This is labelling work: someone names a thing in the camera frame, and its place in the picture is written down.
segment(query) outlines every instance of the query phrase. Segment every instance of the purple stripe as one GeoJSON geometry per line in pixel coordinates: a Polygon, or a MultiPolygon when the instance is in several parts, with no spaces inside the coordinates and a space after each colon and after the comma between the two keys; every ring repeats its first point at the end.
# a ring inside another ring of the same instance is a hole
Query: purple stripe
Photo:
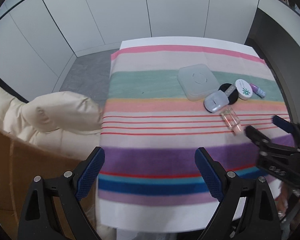
{"type": "MultiPolygon", "coordinates": [[[[272,139],[272,142],[293,145],[291,135],[272,139]]],[[[106,160],[103,172],[131,175],[189,175],[198,174],[193,149],[134,149],[103,147],[106,160]]],[[[211,157],[225,170],[238,170],[254,165],[258,147],[253,143],[206,148],[211,157]]]]}
{"type": "MultiPolygon", "coordinates": [[[[266,176],[266,179],[267,182],[270,183],[274,181],[275,178],[272,176],[266,176]]],[[[193,205],[216,201],[215,198],[211,197],[209,192],[189,195],[144,196],[99,190],[98,195],[100,199],[142,206],[193,205]]]]}

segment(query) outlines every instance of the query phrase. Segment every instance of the small glass vial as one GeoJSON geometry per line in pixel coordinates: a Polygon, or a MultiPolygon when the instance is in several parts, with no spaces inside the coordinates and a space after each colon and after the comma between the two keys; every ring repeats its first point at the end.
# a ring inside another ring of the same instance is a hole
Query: small glass vial
{"type": "Polygon", "coordinates": [[[240,119],[233,111],[231,106],[227,106],[223,111],[220,112],[220,114],[227,126],[230,127],[230,129],[232,129],[236,135],[243,133],[240,119]]]}

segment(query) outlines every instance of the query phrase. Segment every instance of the gray floor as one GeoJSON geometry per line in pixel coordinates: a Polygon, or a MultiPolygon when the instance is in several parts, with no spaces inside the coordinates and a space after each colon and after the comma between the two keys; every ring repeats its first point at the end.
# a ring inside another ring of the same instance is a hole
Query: gray floor
{"type": "Polygon", "coordinates": [[[72,65],[60,91],[72,91],[104,106],[109,91],[110,56],[118,49],[79,57],[72,65]]]}

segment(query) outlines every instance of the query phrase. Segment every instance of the pink stripe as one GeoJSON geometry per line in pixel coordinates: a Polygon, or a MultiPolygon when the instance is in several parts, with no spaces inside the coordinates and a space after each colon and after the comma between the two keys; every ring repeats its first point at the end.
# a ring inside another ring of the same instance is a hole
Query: pink stripe
{"type": "Polygon", "coordinates": [[[217,201],[215,198],[211,197],[209,192],[190,195],[144,196],[99,190],[99,198],[142,206],[177,206],[217,201]]]}
{"type": "MultiPolygon", "coordinates": [[[[284,102],[269,102],[239,100],[232,105],[235,111],[273,111],[287,112],[284,102]]],[[[134,112],[181,112],[202,111],[202,101],[191,102],[187,99],[108,99],[105,106],[106,112],[120,111],[122,113],[134,112]]]]}
{"type": "Polygon", "coordinates": [[[186,46],[186,45],[154,45],[154,46],[141,46],[120,49],[111,55],[111,60],[115,60],[120,54],[123,53],[142,53],[142,52],[157,52],[157,51],[187,51],[187,52],[207,52],[214,54],[228,55],[232,57],[240,57],[248,59],[255,62],[261,62],[265,64],[265,61],[256,56],[248,55],[245,53],[227,50],[227,49],[217,49],[201,46],[186,46]]]}

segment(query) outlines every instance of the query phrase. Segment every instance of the cardboard box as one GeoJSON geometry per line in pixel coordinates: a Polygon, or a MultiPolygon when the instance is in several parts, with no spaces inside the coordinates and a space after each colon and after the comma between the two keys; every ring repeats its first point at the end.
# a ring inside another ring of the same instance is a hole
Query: cardboard box
{"type": "MultiPolygon", "coordinates": [[[[0,130],[0,224],[11,239],[17,239],[22,206],[33,178],[37,175],[44,179],[59,177],[65,171],[72,171],[79,162],[35,147],[0,130]]],[[[95,187],[80,204],[95,228],[95,214],[91,212],[95,204],[95,187]]],[[[58,198],[55,206],[63,232],[73,238],[58,198]]]]}

